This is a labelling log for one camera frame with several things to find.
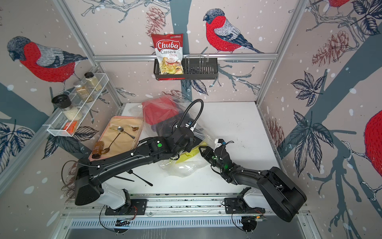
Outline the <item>clear plastic vacuum bag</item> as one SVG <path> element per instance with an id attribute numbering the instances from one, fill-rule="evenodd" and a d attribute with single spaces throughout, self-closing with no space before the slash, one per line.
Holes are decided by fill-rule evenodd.
<path id="1" fill-rule="evenodd" d="M 191 107 L 204 102 L 201 99 L 186 101 L 163 95 L 142 103 L 145 128 L 156 136 L 140 140 L 136 148 L 123 153 L 126 171 L 151 163 L 158 163 L 167 175 L 188 177 L 197 170 L 211 164 L 221 169 L 219 156 L 214 148 L 217 139 L 197 125 L 202 114 L 191 111 Z"/>

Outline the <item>black trousers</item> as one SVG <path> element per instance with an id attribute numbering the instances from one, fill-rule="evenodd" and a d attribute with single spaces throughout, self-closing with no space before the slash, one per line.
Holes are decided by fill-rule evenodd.
<path id="1" fill-rule="evenodd" d="M 175 121 L 180 122 L 180 119 L 183 115 L 183 111 L 179 114 L 168 118 L 162 122 L 154 124 L 151 126 L 151 129 L 158 134 L 158 136 L 169 136 L 171 134 L 171 126 Z M 202 141 L 208 138 L 207 132 L 203 128 L 194 129 L 194 136 L 196 138 L 195 145 L 199 145 Z"/>

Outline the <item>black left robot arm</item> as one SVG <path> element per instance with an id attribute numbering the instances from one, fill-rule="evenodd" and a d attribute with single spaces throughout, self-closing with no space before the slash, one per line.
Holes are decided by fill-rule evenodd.
<path id="1" fill-rule="evenodd" d="M 179 127 L 169 136 L 145 138 L 137 148 L 104 160 L 82 158 L 77 162 L 75 205 L 99 202 L 111 209 L 130 207 L 128 191 L 108 186 L 107 180 L 136 167 L 178 159 L 180 154 L 190 152 L 200 143 L 191 129 Z"/>

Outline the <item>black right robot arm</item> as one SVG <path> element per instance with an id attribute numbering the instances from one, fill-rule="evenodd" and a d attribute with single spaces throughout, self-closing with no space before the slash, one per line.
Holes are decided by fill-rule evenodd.
<path id="1" fill-rule="evenodd" d="M 278 167 L 270 170 L 244 168 L 232 162 L 225 145 L 216 149 L 201 146 L 199 151 L 212 167 L 219 169 L 218 174 L 227 183 L 259 189 L 273 212 L 286 222 L 298 214 L 307 200 L 304 192 Z"/>

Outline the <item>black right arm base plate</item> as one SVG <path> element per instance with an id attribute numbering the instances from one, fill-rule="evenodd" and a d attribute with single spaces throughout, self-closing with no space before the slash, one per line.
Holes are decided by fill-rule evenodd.
<path id="1" fill-rule="evenodd" d="M 238 198 L 224 198 L 222 205 L 226 214 L 264 214 L 266 212 L 263 208 L 250 208 Z"/>

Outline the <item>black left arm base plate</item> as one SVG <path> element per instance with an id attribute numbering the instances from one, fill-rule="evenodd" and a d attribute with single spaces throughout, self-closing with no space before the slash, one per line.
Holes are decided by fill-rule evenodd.
<path id="1" fill-rule="evenodd" d="M 141 216 L 145 214 L 147 208 L 147 199 L 131 199 L 129 203 L 123 205 L 118 209 L 112 209 L 109 206 L 106 207 L 106 216 Z"/>

